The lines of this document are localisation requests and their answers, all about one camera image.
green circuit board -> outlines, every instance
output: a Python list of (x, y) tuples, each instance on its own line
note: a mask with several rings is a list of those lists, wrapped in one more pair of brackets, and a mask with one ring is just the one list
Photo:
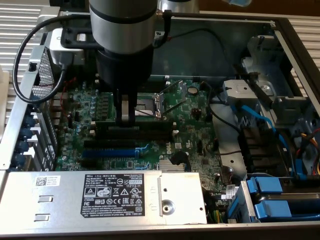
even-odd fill
[[(201, 184), (207, 190), (224, 190), (221, 180), (214, 181), (215, 174), (220, 172), (220, 157), (206, 151), (205, 146), (215, 138), (213, 122), (206, 120), (207, 93), (200, 90), (199, 83), (192, 80), (183, 80), (189, 89), (197, 89), (196, 94), (189, 94), (175, 84), (169, 92), (164, 93), (165, 106), (168, 110), (182, 101), (182, 95), (186, 98), (182, 104), (165, 114), (162, 120), (154, 116), (136, 116), (136, 122), (167, 121), (174, 123), (174, 129), (178, 132), (171, 140), (166, 139), (139, 139), (135, 145), (140, 148), (147, 147), (143, 154), (137, 157), (108, 157), (96, 159), (84, 159), (83, 152), (86, 149), (86, 141), (97, 141), (98, 135), (90, 135), (92, 121), (96, 124), (103, 122), (114, 122), (116, 110), (113, 105), (113, 94), (110, 92), (97, 92), (94, 86), (78, 86), (68, 90), (68, 103), (66, 112), (75, 116), (79, 114), (79, 120), (73, 122), (73, 128), (68, 128), (68, 120), (61, 121), (58, 131), (59, 152), (56, 171), (89, 171), (89, 170), (161, 170), (160, 161), (169, 160), (176, 152), (183, 151), (189, 155), (192, 172), (199, 172)], [(154, 107), (155, 93), (140, 93), (138, 95), (138, 106), (136, 109), (145, 111), (151, 104)], [(199, 153), (199, 141), (203, 151)]]

power supply label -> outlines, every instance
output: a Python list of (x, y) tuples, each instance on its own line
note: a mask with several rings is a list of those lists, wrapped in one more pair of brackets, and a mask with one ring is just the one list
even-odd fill
[(85, 218), (145, 216), (143, 174), (86, 174), (81, 215)]

motherboard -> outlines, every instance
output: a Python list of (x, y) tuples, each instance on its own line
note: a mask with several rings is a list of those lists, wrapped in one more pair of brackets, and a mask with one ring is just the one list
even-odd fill
[[(160, 94), (138, 94), (132, 128), (116, 126), (111, 92), (86, 82), (68, 89), (61, 102), (65, 117), (55, 170), (198, 172), (202, 187), (224, 190), (221, 159), (207, 151), (215, 139), (208, 93), (191, 79), (166, 79), (165, 87)], [(185, 156), (187, 164), (172, 164)]]

